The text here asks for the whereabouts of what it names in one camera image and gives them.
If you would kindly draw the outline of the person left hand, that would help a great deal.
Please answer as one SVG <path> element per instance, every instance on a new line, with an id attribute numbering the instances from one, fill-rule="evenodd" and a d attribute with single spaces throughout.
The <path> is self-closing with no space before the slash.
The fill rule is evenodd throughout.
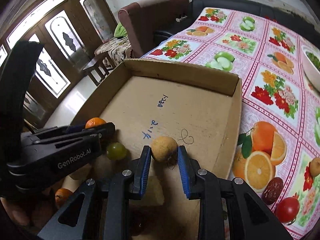
<path id="1" fill-rule="evenodd" d="M 3 197 L 1 197 L 1 203 L 13 222 L 20 226 L 28 226 L 30 224 L 30 218 L 19 206 L 12 204 Z"/>

